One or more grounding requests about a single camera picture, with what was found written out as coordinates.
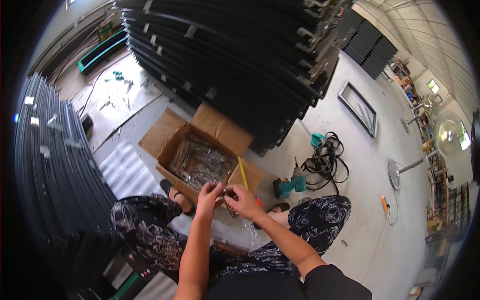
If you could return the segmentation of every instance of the window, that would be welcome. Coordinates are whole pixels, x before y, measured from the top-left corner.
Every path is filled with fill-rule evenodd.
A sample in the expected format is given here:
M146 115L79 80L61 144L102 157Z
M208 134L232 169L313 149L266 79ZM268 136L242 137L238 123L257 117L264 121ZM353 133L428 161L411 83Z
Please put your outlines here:
M469 146L470 146L470 137L468 136L468 132L465 129L465 126L463 126L463 122L461 123L462 126L462 132L460 133L461 135L458 137L460 140L460 146L462 147L462 151L465 151Z
M437 83L435 82L435 80L430 80L429 83L427 83L427 86L432 90L432 93L436 94L438 92L438 90L440 89L440 87L437 85Z

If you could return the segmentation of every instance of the foot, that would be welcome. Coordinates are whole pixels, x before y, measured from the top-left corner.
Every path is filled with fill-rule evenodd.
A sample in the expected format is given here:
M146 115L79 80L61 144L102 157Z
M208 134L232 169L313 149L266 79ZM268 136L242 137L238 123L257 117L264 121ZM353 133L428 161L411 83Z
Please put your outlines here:
M267 214L275 221L283 225L285 228L290 228L290 224L288 223L288 213L290 210L286 210L282 212L280 207L272 208Z
M276 215L277 213L281 213L281 212L282 212L281 208L277 206L277 207L272 208L272 210L270 210L267 214L271 217L274 217L274 215Z
M170 191L168 191L168 198L178 203L182 208L183 213L189 213L192 210L192 205L188 202L187 197L185 197L184 194L177 194L175 196L176 193L178 193L178 190L172 186Z

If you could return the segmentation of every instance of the metal frame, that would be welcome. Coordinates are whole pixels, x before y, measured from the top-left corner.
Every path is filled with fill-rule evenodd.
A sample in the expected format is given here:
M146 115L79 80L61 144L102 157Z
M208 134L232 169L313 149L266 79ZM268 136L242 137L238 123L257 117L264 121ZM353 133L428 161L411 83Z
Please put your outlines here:
M350 87L355 94L363 101L363 103L368 107L368 109L373 113L373 120L371 123L366 123L364 118L355 110L355 108L342 96L345 92L345 89ZM365 128L368 132L369 136L372 138L377 137L377 128L378 128L378 119L377 119L377 112L371 107L371 105L365 100L365 98L358 92L358 90L350 83L350 81L346 80L343 84L343 87L340 89L337 95L338 99L345 104L345 106L350 110L350 112L357 118L360 124Z

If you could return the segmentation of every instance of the black power cable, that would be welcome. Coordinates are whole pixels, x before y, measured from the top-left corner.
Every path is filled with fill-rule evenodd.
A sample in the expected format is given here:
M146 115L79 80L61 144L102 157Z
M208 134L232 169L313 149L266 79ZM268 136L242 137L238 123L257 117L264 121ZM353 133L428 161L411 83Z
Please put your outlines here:
M343 143L338 138L335 132L327 132L326 137L320 141L313 151L313 155L310 158L307 158L301 165L304 171L318 174L322 178L318 182L310 183L307 182L307 190L317 191L327 185L329 182L333 182L335 185L336 193L339 194L337 183L343 183L347 181L350 171L346 163L340 158L343 154L344 147ZM338 161L345 166L347 170L347 176L344 180L335 180L335 174L338 170Z

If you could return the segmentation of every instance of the stacked metal panels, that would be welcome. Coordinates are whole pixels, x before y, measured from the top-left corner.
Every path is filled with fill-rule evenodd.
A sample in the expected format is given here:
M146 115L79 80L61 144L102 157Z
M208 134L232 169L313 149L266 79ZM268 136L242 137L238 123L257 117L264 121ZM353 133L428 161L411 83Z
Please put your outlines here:
M338 22L338 36L340 38L340 48L345 49L350 43L353 36L357 33L360 25L365 19L353 11L352 9L345 8L342 15L342 20Z
M337 55L323 50L335 41L340 3L321 2L120 0L114 7L142 67L192 106L205 101L226 115L263 155L325 95L333 70L324 66Z
M388 61L397 52L398 50L395 46L385 36L382 36L361 66L372 78L377 78L384 70Z
M398 52L375 26L351 9L345 9L338 28L341 48L373 79Z
M16 121L23 222L66 291L92 287L121 241L109 215L116 198L93 161L80 118L35 73L25 81Z

